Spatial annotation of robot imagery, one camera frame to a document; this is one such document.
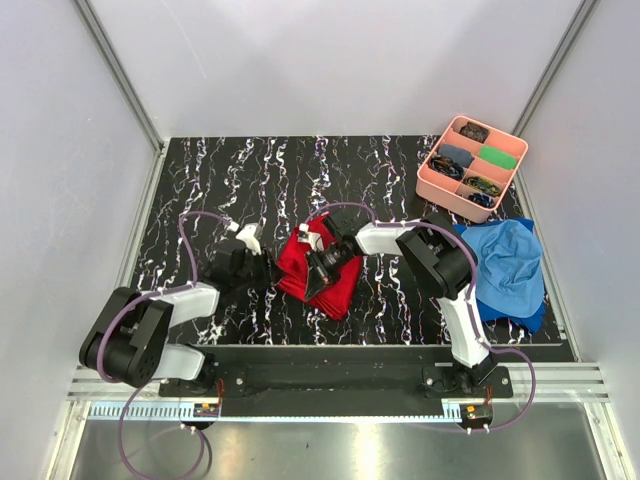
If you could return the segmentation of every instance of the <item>black marble tabletop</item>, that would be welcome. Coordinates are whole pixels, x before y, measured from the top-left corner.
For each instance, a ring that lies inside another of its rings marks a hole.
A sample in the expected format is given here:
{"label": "black marble tabletop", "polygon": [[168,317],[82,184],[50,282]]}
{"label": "black marble tabletop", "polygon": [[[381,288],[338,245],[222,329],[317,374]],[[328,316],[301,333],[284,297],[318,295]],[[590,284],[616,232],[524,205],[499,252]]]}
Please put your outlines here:
{"label": "black marble tabletop", "polygon": [[[178,215],[222,212],[239,224],[260,222],[262,241],[277,255],[309,212],[336,201],[370,205],[381,220],[417,218],[437,210],[415,194],[418,166],[437,135],[374,137],[250,137],[172,139],[138,256],[132,286],[185,283],[189,261]],[[440,209],[452,222],[468,223]],[[522,216],[515,187],[490,220]],[[200,266],[223,228],[206,218],[187,222]],[[535,335],[506,319],[485,325],[493,343],[561,341],[551,306]],[[178,327],[181,343],[441,344],[448,342],[437,303],[417,289],[402,259],[367,257],[344,321],[276,288],[249,290],[248,301]]]}

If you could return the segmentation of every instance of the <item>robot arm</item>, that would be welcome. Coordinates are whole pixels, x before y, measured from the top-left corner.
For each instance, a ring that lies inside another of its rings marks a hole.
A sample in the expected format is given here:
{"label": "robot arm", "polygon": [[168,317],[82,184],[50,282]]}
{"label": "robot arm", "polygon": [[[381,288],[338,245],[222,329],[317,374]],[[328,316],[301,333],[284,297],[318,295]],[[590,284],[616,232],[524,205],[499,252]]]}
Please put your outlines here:
{"label": "robot arm", "polygon": [[[259,225],[246,225],[235,238],[220,242],[201,282],[150,298],[129,312],[107,343],[105,372],[133,387],[153,378],[200,381],[210,387],[205,355],[186,345],[167,344],[167,335],[171,327],[213,315],[221,300],[228,301],[234,293],[277,283],[279,270],[260,245],[260,234]],[[97,369],[98,348],[107,328],[141,294],[128,287],[111,294],[80,349],[82,365]]]}
{"label": "robot arm", "polygon": [[[432,213],[425,222],[444,228],[463,241],[441,215]],[[427,295],[436,297],[451,338],[454,363],[459,370],[472,385],[478,385],[491,373],[496,364],[481,344],[488,342],[480,324],[475,294],[470,302],[473,319],[466,301],[471,267],[451,239],[426,227],[382,228],[358,220],[345,211],[327,215],[323,223],[337,241],[326,250],[312,250],[307,254],[307,299],[334,284],[340,278],[342,266],[355,256],[401,255],[409,264],[418,286]],[[480,340],[472,321],[481,333]]]}

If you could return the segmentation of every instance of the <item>dark blue cloth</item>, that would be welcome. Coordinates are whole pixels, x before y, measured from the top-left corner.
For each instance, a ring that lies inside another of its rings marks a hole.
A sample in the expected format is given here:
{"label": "dark blue cloth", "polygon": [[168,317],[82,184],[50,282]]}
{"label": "dark blue cloth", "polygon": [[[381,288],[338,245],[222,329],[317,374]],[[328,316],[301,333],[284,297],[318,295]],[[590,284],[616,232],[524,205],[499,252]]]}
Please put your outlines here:
{"label": "dark blue cloth", "polygon": [[[517,220],[524,227],[526,227],[527,230],[529,230],[530,232],[533,232],[533,227],[534,227],[533,220],[529,220],[528,218],[514,218],[513,220]],[[504,220],[500,220],[497,222],[489,222],[482,225],[475,225],[473,228],[482,228],[489,225],[497,225],[502,223],[503,221]],[[454,225],[453,227],[456,229],[456,231],[459,234],[462,234],[462,232],[464,232],[468,228],[465,225]],[[478,304],[478,312],[480,313],[480,319],[483,322],[489,322],[491,320],[496,320],[498,318],[508,318],[512,322],[518,325],[522,325],[523,327],[526,327],[531,333],[536,333],[538,330],[540,330],[540,327],[542,326],[542,315],[546,311],[544,307],[544,302],[541,302],[540,308],[538,308],[536,313],[534,313],[532,316],[528,318],[517,318],[517,317],[509,316],[498,310],[495,310],[489,307],[488,305],[485,305],[480,300],[476,300],[476,301]]]}

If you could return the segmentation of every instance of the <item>green cloth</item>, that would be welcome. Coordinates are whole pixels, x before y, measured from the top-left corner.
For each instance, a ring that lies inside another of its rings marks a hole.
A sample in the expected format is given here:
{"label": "green cloth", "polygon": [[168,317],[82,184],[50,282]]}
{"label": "green cloth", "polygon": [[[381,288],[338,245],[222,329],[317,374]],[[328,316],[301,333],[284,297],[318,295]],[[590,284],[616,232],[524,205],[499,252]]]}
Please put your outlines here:
{"label": "green cloth", "polygon": [[480,149],[478,157],[505,170],[513,170],[518,164],[518,160],[508,153],[501,152],[497,148],[486,145]]}

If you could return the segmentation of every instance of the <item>red cloth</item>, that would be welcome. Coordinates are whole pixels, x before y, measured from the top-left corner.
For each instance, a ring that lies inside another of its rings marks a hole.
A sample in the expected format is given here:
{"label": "red cloth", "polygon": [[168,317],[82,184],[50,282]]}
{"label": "red cloth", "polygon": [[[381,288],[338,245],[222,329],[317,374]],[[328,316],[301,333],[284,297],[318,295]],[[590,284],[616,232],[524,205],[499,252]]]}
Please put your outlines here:
{"label": "red cloth", "polygon": [[[324,216],[321,216],[309,222],[309,231],[319,233],[322,237],[322,244],[326,248],[335,239],[322,224],[323,218]],[[298,242],[298,231],[298,227],[293,229],[293,233],[278,259],[278,266],[285,273],[284,278],[278,283],[278,288],[304,302],[304,291],[307,285],[305,254],[311,250],[311,245]],[[360,276],[360,268],[362,268],[362,257],[356,257],[349,261],[340,270],[338,283],[305,303],[322,310],[334,320],[342,320],[349,310],[356,282]]]}

